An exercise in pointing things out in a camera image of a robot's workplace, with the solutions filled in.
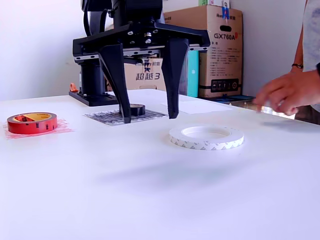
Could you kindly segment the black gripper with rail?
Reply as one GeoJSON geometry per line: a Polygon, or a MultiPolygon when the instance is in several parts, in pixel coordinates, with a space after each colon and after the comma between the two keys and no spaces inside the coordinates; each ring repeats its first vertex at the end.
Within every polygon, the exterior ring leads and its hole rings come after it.
{"type": "Polygon", "coordinates": [[[179,85],[188,50],[206,51],[210,46],[206,30],[164,23],[129,23],[116,29],[73,40],[72,53],[77,64],[99,60],[119,103],[123,121],[132,119],[124,64],[160,54],[167,95],[169,119],[179,114],[179,85]]]}

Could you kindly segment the person's left hand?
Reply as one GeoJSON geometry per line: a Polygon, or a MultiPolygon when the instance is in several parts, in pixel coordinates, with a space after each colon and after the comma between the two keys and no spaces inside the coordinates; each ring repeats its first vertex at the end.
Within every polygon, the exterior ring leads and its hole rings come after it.
{"type": "Polygon", "coordinates": [[[290,72],[267,83],[257,94],[257,111],[268,103],[278,113],[295,114],[298,107],[320,103],[320,75],[317,70],[290,72]]]}

